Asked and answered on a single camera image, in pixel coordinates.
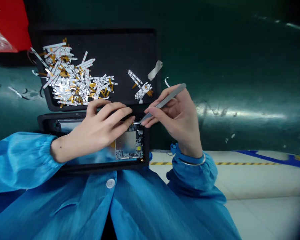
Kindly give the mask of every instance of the floor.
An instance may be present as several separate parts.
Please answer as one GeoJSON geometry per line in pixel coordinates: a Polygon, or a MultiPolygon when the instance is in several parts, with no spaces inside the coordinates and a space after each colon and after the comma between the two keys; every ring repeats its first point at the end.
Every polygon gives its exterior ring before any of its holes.
{"type": "MultiPolygon", "coordinates": [[[[268,161],[238,152],[207,151],[215,162],[262,162],[268,161]]],[[[259,151],[261,155],[286,160],[287,154],[259,151]]],[[[153,162],[171,162],[166,153],[153,153],[153,162]]],[[[216,186],[228,200],[258,199],[300,196],[300,168],[287,165],[217,165],[216,186]]],[[[150,166],[166,183],[166,172],[171,165],[150,166]]]]}
{"type": "MultiPolygon", "coordinates": [[[[237,152],[208,151],[215,162],[267,161],[237,152]]],[[[259,151],[286,160],[287,154],[259,151]]],[[[166,153],[153,153],[152,162],[171,162],[166,153]]],[[[300,168],[286,165],[217,165],[216,186],[228,199],[228,208],[242,239],[294,239],[300,230],[300,168]]],[[[166,183],[172,165],[151,165],[166,183]]]]}

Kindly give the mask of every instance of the white button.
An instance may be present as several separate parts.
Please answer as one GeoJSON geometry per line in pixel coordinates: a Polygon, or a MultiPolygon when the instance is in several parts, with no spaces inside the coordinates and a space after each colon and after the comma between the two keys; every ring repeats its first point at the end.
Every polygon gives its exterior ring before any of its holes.
{"type": "Polygon", "coordinates": [[[113,178],[110,178],[108,181],[107,181],[107,188],[111,189],[114,187],[116,181],[113,179],[113,178]]]}

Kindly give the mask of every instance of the blue anti-static coat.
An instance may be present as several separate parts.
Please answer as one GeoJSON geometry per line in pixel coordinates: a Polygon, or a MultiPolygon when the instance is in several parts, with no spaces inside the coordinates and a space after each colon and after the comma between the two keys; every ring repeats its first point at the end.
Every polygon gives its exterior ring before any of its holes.
{"type": "Polygon", "coordinates": [[[0,239],[100,239],[108,212],[119,240],[240,239],[208,154],[200,166],[175,157],[168,185],[148,167],[52,177],[62,166],[50,154],[55,138],[0,141],[0,239]]]}

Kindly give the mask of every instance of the hand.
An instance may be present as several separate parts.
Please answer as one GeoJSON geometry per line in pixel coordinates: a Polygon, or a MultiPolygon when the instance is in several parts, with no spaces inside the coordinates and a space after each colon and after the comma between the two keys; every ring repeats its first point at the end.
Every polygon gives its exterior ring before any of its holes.
{"type": "Polygon", "coordinates": [[[104,99],[89,102],[86,118],[68,135],[54,140],[51,154],[57,162],[63,163],[74,158],[97,152],[121,136],[133,123],[135,116],[124,122],[122,118],[132,113],[132,109],[104,99]],[[96,108],[105,105],[98,114],[96,108]]]}
{"type": "Polygon", "coordinates": [[[144,120],[141,124],[149,128],[153,124],[161,122],[169,134],[179,142],[180,150],[184,155],[200,158],[203,153],[197,110],[188,90],[182,90],[166,104],[166,107],[161,109],[155,107],[178,86],[163,90],[160,97],[144,111],[145,113],[150,112],[152,117],[144,120]]]}

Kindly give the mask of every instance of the workbench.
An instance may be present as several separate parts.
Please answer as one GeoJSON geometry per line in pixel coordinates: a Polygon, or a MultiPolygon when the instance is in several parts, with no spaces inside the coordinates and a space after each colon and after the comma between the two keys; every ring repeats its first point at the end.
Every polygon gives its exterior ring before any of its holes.
{"type": "MultiPolygon", "coordinates": [[[[161,88],[186,83],[204,150],[274,150],[300,154],[300,29],[240,16],[195,1],[25,1],[31,24],[72,28],[155,28],[161,43],[161,88]],[[55,14],[62,8],[69,16],[55,14]]],[[[25,53],[0,55],[0,139],[37,131],[50,113],[25,53]],[[29,100],[20,99],[11,86],[29,100]]],[[[150,149],[174,140],[161,124],[150,149]]]]}

